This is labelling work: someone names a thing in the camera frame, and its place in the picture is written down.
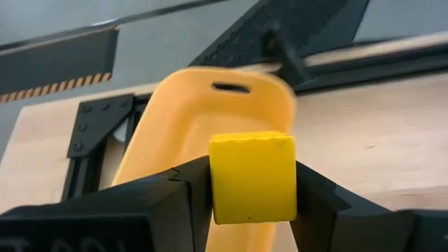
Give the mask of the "yellow plastic bin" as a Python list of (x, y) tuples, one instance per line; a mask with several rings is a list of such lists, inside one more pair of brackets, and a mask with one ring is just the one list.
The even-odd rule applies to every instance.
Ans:
[[(155, 88), (112, 183), (119, 186), (207, 156), (219, 134), (290, 134), (296, 104), (280, 78), (218, 67), (177, 71)], [(212, 212), (205, 252), (271, 252), (279, 222), (219, 225)]]

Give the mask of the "black aluminium table frame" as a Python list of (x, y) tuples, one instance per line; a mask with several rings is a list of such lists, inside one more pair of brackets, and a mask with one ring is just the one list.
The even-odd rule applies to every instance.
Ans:
[[(298, 57), (289, 45), (270, 42), (255, 58), (280, 63), (275, 75), (302, 92), (448, 69), (448, 40), (419, 37), (353, 43), (307, 58)], [(80, 103), (67, 153), (63, 200), (98, 190), (107, 137), (124, 125), (129, 141), (149, 99), (147, 94), (122, 94)]]

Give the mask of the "black hazard-striped floor mat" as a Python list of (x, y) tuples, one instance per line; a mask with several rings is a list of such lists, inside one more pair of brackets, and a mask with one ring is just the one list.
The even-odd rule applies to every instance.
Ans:
[(0, 45), (0, 104), (109, 81), (119, 31), (100, 25)]

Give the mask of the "black perforated computer case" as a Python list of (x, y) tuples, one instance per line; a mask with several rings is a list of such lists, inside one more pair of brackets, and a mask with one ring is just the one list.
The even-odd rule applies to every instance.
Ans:
[(260, 58), (273, 25), (300, 56), (353, 42), (370, 0), (259, 0), (200, 53), (191, 66), (240, 67)]

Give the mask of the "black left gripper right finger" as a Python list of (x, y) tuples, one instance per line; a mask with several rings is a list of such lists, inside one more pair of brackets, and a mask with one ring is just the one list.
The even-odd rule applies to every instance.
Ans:
[(299, 252), (448, 252), (448, 210), (391, 211), (296, 162)]

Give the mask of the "yellow cube block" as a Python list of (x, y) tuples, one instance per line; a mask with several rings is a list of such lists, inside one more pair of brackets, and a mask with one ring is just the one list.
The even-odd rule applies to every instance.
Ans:
[(209, 162), (219, 225), (293, 221), (298, 212), (295, 139), (282, 132), (219, 134)]

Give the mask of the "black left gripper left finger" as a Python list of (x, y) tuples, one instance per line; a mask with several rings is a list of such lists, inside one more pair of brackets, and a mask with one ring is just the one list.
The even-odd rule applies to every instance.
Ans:
[(75, 199), (0, 214), (0, 252), (205, 252), (209, 159)]

